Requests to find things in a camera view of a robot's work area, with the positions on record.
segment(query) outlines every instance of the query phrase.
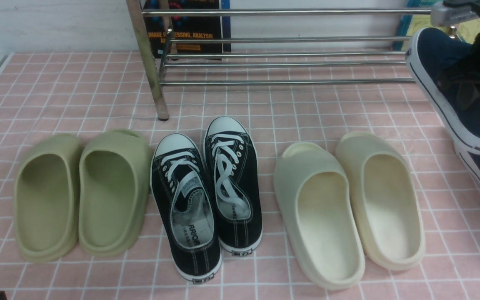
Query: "shoe rack leg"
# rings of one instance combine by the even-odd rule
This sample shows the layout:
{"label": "shoe rack leg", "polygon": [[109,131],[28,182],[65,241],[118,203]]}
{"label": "shoe rack leg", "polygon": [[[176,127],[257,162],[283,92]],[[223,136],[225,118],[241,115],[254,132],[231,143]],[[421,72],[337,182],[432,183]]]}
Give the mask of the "shoe rack leg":
{"label": "shoe rack leg", "polygon": [[135,30],[138,48],[140,49],[145,75],[147,76],[149,87],[151,88],[151,95],[153,97],[153,101],[155,102],[155,109],[157,110],[158,119],[161,121],[167,121],[170,118],[170,114],[168,114],[168,108],[166,106],[166,102],[164,101],[162,87],[160,86],[157,66],[151,51],[151,44],[147,36],[147,30],[145,29],[140,0],[126,1],[129,9],[129,15],[131,16],[131,22],[133,24],[133,29]]}

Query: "green slide sandal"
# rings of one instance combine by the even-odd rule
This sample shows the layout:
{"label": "green slide sandal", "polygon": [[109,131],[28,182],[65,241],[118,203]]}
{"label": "green slide sandal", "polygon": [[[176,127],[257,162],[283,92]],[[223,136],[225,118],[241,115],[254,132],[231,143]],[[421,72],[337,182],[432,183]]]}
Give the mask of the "green slide sandal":
{"label": "green slide sandal", "polygon": [[49,262],[78,240],[79,157],[73,135],[54,135],[22,158],[15,181],[16,242],[29,262]]}
{"label": "green slide sandal", "polygon": [[129,130],[91,140],[80,158],[79,240],[92,255],[114,256],[137,240],[149,194],[151,151]]}

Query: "black canvas sneaker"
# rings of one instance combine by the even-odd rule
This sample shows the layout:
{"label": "black canvas sneaker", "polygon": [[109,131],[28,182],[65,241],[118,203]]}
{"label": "black canvas sneaker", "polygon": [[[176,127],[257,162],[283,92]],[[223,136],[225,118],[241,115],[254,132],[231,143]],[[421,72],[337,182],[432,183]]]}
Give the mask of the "black canvas sneaker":
{"label": "black canvas sneaker", "polygon": [[253,141],[238,121],[219,117],[207,129],[203,153],[212,177],[221,246],[234,256],[249,255],[263,236]]}
{"label": "black canvas sneaker", "polygon": [[214,278],[221,266],[204,166],[196,145],[185,135],[168,135],[151,165],[151,189],[181,276],[193,283]]}

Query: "slide sandal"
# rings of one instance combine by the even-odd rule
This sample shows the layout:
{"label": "slide sandal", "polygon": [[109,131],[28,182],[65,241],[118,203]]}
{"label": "slide sandal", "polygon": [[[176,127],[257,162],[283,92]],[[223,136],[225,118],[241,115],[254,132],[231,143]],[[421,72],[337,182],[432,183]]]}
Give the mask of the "slide sandal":
{"label": "slide sandal", "polygon": [[82,153],[79,240],[86,252],[114,256],[137,240],[149,194],[151,151],[129,130],[91,140]]}
{"label": "slide sandal", "polygon": [[313,283],[348,288],[364,274],[345,172],[329,152],[311,142],[289,146],[277,160],[275,196],[297,262]]}
{"label": "slide sandal", "polygon": [[350,132],[336,148],[347,173],[364,251],[389,270],[417,266],[425,253],[423,223],[408,167],[383,139]]}
{"label": "slide sandal", "polygon": [[15,182],[14,224],[19,252],[28,262],[55,260],[77,243],[82,147],[73,135],[53,135],[22,158]]}

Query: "white wall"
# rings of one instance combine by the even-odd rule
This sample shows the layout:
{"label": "white wall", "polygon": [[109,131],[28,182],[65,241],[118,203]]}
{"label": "white wall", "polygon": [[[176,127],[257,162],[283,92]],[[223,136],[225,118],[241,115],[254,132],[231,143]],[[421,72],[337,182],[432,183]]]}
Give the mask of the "white wall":
{"label": "white wall", "polygon": [[[231,7],[399,8],[405,2],[406,0],[231,0]],[[232,36],[393,35],[398,19],[398,16],[234,17]],[[341,47],[372,44],[331,45]],[[289,45],[267,46],[283,48]],[[0,0],[0,52],[135,49],[137,45],[125,0]]]}

